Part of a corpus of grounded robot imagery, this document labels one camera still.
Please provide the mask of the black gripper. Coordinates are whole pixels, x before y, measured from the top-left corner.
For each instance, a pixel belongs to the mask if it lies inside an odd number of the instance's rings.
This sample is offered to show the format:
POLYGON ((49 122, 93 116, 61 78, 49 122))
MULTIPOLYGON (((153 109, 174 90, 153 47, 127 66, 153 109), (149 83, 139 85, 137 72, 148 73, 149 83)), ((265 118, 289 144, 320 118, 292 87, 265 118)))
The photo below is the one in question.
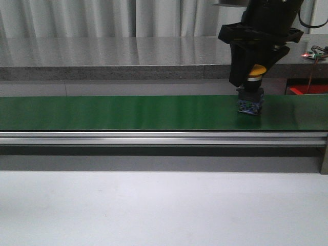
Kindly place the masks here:
POLYGON ((289 53, 290 48, 286 44, 298 43, 302 36, 303 32, 296 28, 290 28, 286 36, 279 36, 258 31, 242 23, 222 25, 218 39, 229 44, 231 48, 230 83, 235 87, 258 88, 258 81, 248 81, 257 56, 258 64, 266 68, 266 74, 289 53))

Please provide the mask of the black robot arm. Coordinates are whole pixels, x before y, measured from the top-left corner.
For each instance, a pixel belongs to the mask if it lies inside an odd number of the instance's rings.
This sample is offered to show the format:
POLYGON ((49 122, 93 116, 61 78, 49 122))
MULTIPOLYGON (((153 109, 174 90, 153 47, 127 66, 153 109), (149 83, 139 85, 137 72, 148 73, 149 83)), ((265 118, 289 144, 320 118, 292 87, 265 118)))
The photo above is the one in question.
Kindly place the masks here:
POLYGON ((270 69, 303 31, 292 26, 302 1, 249 1, 241 21, 222 25, 218 38, 231 48, 230 79, 245 79, 255 65, 270 69))

